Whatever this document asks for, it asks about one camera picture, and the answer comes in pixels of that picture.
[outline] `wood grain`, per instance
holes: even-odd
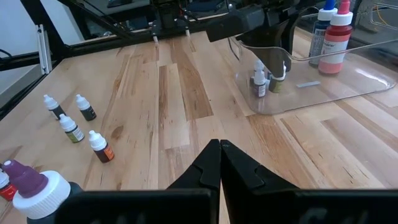
[[[295,55],[305,57],[308,35],[298,32],[294,41]],[[358,55],[348,59],[345,69],[371,66],[368,75],[397,78]],[[164,189],[218,138],[299,187],[398,187],[398,88],[264,116],[250,108],[283,111],[354,96],[370,91],[369,80],[361,71],[331,78],[294,65],[299,74],[286,79],[281,98],[260,105],[246,103],[237,64],[227,41],[210,43],[205,33],[65,59],[0,122],[0,160],[57,170],[86,190]],[[323,84],[296,90],[296,83],[315,79]],[[42,104],[44,94],[84,133],[100,131],[115,159],[102,164],[87,139],[71,143]],[[84,120],[76,94],[90,101],[95,120]],[[220,210],[220,223],[229,223],[223,196]],[[25,222],[11,203],[0,200],[0,211],[0,223]]]

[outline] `red bottle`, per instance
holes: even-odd
[[[7,201],[12,201],[17,189],[10,183],[8,175],[0,171],[0,195]]]
[[[336,14],[332,15],[330,26],[326,29],[321,54],[346,50],[353,30],[350,26],[353,13],[349,11],[349,0],[343,0]],[[345,54],[322,57],[318,69],[324,74],[335,74],[343,68]]]

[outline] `purple bottle cap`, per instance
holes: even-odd
[[[12,159],[4,162],[2,169],[9,176],[12,185],[24,198],[30,198],[41,192],[49,179],[29,166],[24,166]]]

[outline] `white wall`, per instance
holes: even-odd
[[[84,40],[69,8],[57,0],[41,0],[66,44]],[[11,55],[37,51],[35,25],[20,0],[0,0],[0,49]]]

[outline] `clear plastic container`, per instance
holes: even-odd
[[[354,40],[357,36],[353,34],[351,47],[352,43],[358,41]],[[309,64],[311,58],[306,56],[310,49],[311,33],[300,28],[295,30],[292,55],[278,47],[250,47],[234,37],[229,40],[232,53],[239,61],[235,81],[247,104],[257,113],[276,114],[394,87],[398,79],[398,40],[393,38],[376,44],[358,44],[359,47],[317,56],[344,56],[342,71],[332,75],[321,74],[317,67]],[[280,91],[272,92],[267,89],[266,95],[261,98],[254,94],[251,78],[254,75],[255,62],[259,58],[266,62],[266,76],[268,69],[275,77],[281,77],[283,62],[290,67],[280,83]]]

